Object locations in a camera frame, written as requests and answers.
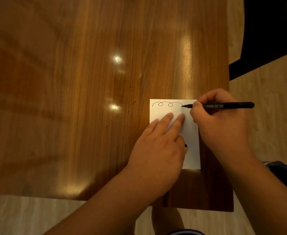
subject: wooden table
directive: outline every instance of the wooden table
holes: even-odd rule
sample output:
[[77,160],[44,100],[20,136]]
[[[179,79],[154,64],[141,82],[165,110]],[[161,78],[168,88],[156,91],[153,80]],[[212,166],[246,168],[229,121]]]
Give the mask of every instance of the wooden table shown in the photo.
[[[127,164],[150,98],[228,89],[227,51],[226,0],[0,0],[0,194],[89,199]],[[200,151],[156,205],[233,211]]]

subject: sheet of paper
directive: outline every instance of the sheet of paper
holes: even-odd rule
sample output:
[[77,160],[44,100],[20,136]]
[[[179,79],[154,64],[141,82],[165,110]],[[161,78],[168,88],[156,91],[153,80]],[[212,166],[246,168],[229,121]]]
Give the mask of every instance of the sheet of paper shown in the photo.
[[165,100],[150,99],[150,122],[155,119],[162,119],[167,113],[172,112],[174,118],[169,127],[180,113],[186,116],[180,135],[184,138],[188,147],[185,155],[183,169],[200,169],[199,134],[198,125],[193,122],[190,109],[181,107],[192,104],[196,100]]

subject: forearm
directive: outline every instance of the forearm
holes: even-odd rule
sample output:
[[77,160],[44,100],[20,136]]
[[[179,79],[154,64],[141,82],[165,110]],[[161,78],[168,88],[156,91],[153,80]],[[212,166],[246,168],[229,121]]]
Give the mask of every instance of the forearm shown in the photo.
[[287,187],[253,155],[222,165],[256,234],[287,234]]
[[153,202],[136,175],[123,170],[50,234],[123,234]]

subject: black mark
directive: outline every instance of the black mark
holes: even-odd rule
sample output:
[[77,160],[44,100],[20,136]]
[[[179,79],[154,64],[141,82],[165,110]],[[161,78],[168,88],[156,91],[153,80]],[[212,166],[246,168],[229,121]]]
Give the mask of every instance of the black mark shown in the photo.
[[[154,102],[154,103],[152,104],[152,107],[153,107],[153,105],[154,105],[155,103],[158,103],[158,106],[163,106],[163,102]],[[169,106],[169,107],[172,107],[172,106],[173,106],[173,103],[179,103],[179,104],[183,105],[183,104],[180,103],[180,102],[166,102],[166,103],[168,103],[167,106]]]

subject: black ink drawing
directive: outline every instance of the black ink drawing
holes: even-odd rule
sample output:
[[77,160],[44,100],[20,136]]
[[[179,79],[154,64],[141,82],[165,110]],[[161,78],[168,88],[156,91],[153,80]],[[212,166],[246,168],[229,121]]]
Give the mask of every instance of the black ink drawing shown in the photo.
[[[163,106],[163,103],[164,103],[164,102],[154,102],[154,103],[152,104],[152,107],[153,107],[153,105],[154,105],[155,103],[158,103],[158,106]],[[173,106],[173,103],[179,103],[179,104],[183,105],[183,104],[180,103],[180,102],[166,102],[166,103],[168,103],[167,106],[169,106],[169,107],[172,107],[172,106]]]

